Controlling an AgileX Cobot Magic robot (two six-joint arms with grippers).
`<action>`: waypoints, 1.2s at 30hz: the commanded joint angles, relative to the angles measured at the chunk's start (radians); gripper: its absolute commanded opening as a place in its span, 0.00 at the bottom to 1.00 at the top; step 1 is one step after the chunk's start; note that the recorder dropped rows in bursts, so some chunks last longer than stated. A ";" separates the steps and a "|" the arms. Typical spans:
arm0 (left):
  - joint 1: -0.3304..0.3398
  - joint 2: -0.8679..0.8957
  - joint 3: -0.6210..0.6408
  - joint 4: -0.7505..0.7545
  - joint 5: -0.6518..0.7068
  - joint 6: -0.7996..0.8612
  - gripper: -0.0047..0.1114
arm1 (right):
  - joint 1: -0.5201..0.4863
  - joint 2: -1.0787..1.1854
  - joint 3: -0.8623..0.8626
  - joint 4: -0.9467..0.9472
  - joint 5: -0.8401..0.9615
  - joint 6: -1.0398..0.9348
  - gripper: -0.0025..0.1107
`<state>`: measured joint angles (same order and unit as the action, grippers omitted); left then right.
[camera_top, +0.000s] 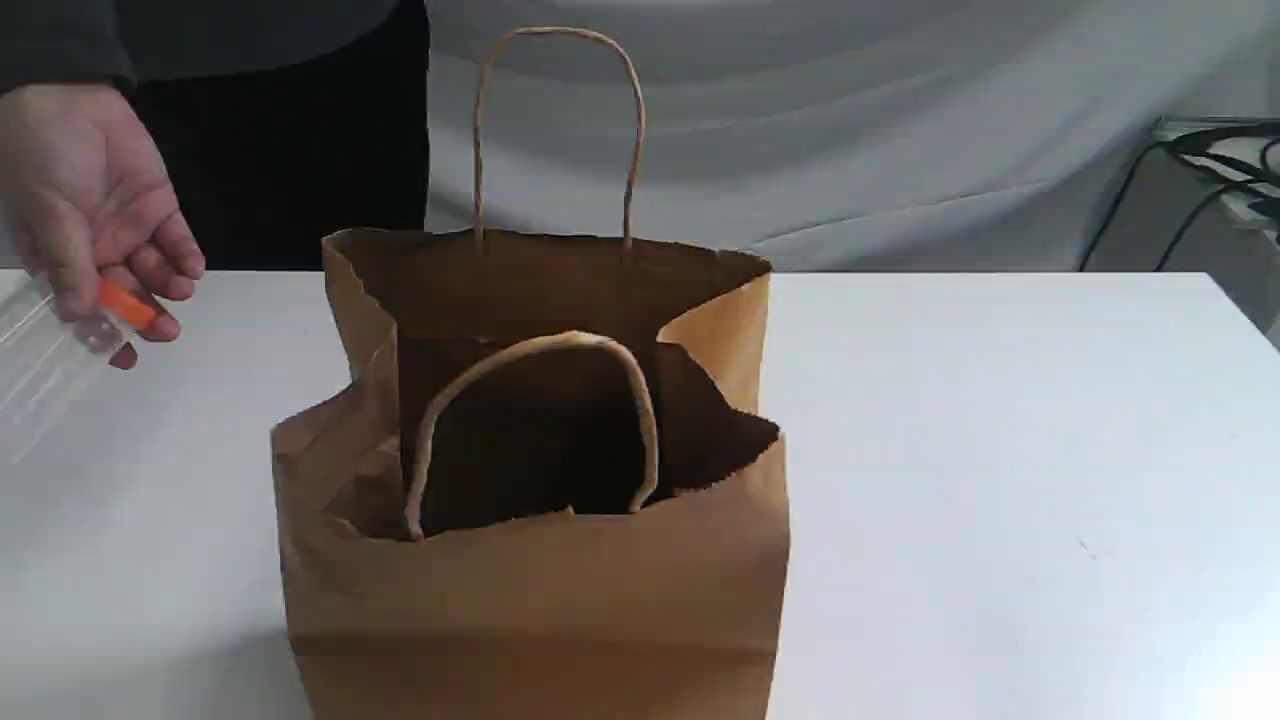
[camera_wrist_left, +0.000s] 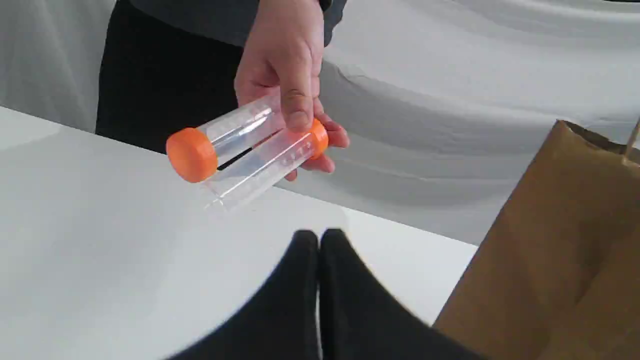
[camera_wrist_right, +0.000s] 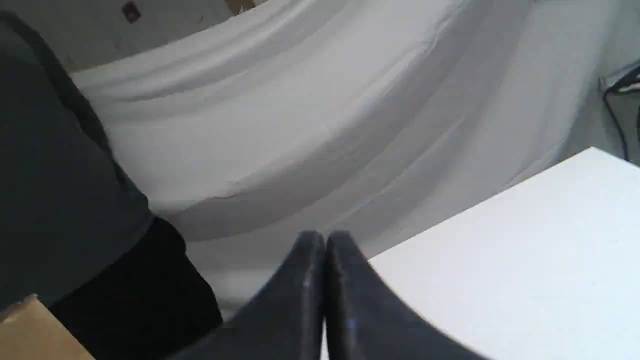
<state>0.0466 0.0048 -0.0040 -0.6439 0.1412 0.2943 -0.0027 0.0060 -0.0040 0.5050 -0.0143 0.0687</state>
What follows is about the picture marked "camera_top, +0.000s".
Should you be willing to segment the person's bare hand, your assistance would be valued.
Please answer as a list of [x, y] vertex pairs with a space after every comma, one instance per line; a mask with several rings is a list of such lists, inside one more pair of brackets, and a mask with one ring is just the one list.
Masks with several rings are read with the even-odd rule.
[[163, 155], [108, 85], [31, 85], [1, 101], [3, 222], [27, 268], [70, 318], [93, 313], [104, 281], [156, 310], [143, 332], [178, 340], [165, 302], [192, 299], [206, 258]]

